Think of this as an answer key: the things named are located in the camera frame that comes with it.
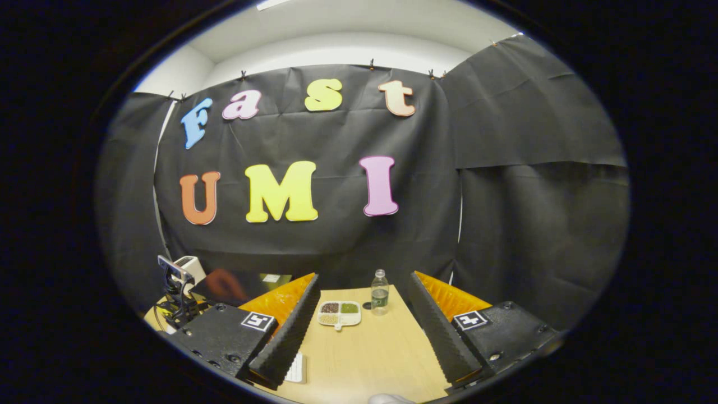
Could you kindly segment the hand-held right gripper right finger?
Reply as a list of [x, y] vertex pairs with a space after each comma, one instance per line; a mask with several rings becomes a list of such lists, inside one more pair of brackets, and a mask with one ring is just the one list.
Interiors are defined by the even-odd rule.
[[408, 295], [450, 386], [448, 393], [555, 351], [563, 334], [516, 302], [490, 304], [418, 271]]

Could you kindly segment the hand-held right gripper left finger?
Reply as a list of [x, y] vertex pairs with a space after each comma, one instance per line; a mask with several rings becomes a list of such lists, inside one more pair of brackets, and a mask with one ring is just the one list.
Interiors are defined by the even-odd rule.
[[168, 340], [231, 377], [277, 389], [312, 320], [319, 280], [306, 274], [240, 307], [219, 302]]

